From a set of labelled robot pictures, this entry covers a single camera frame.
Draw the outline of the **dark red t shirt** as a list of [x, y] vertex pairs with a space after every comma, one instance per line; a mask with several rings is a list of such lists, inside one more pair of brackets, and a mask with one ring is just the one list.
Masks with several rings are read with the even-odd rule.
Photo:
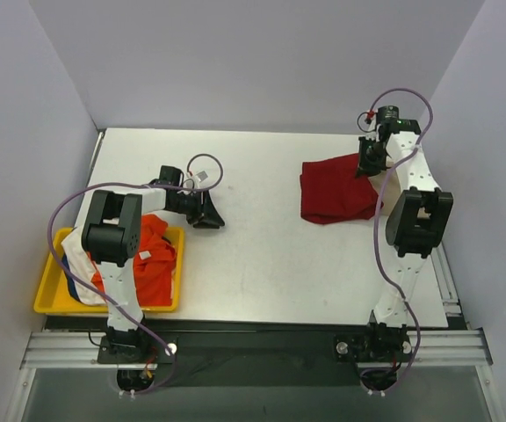
[[300, 217], [311, 223], [370, 220], [379, 195], [367, 176], [356, 175], [358, 155], [304, 162], [300, 174]]

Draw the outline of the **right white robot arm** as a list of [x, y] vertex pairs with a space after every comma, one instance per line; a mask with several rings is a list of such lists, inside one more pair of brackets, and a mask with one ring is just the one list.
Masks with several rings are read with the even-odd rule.
[[451, 193], [434, 179], [421, 145], [423, 131], [417, 120], [403, 119], [395, 105], [384, 105], [366, 114], [369, 129], [358, 138], [355, 176], [383, 173], [379, 196], [388, 179], [396, 176], [400, 195], [380, 228], [382, 200], [377, 200], [373, 248], [385, 286], [372, 311], [377, 327], [404, 332], [414, 313], [408, 308], [418, 275], [437, 248], [453, 206]]

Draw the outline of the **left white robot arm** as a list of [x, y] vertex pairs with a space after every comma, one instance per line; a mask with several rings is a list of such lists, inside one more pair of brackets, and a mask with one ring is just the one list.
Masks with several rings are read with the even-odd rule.
[[81, 246], [96, 264], [104, 284], [110, 347], [144, 347], [143, 311], [137, 299], [134, 259], [141, 243], [141, 218], [167, 211], [184, 215], [197, 229], [225, 226], [210, 191], [220, 184], [202, 186], [204, 174], [162, 166], [159, 177], [143, 186], [102, 183], [93, 193], [85, 217]]

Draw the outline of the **orange t shirt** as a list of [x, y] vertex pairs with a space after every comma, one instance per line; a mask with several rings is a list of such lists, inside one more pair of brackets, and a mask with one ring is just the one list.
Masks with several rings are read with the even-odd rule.
[[164, 307], [172, 304], [172, 275], [177, 252], [164, 237], [168, 223], [156, 215], [141, 218], [141, 240], [134, 257], [134, 284], [140, 305]]

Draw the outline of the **white t shirt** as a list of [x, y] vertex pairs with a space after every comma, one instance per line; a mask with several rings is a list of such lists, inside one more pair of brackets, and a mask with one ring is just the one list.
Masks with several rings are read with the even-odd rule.
[[[64, 255], [69, 262], [70, 272], [80, 278], [86, 284], [91, 284], [95, 289], [103, 291], [103, 282], [95, 264], [91, 261], [90, 255], [82, 247], [82, 232], [80, 227], [72, 231], [61, 241]], [[76, 289], [79, 295], [79, 303], [86, 306], [104, 306], [103, 297], [84, 285], [76, 282]]]

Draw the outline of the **navy blue t shirt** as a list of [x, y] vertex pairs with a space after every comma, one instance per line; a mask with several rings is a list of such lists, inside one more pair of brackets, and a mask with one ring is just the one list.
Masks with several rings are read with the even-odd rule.
[[67, 257], [65, 255], [62, 256], [61, 262], [63, 263], [63, 266], [67, 269], [67, 271], [65, 272], [65, 277], [66, 277], [66, 280], [67, 280], [67, 287], [68, 287], [69, 295], [74, 300], [76, 300], [78, 302], [79, 301], [79, 295], [78, 295], [77, 289], [76, 289], [76, 282], [72, 279], [72, 277], [70, 275], [69, 262], [68, 262], [68, 259], [67, 259]]

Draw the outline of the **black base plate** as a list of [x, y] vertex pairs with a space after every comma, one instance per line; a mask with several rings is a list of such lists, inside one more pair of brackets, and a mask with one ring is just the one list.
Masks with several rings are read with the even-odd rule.
[[412, 364], [410, 331], [376, 324], [279, 326], [153, 324], [142, 349], [110, 347], [106, 334], [91, 338], [97, 362], [116, 370], [126, 392], [166, 387], [346, 387], [387, 390]]

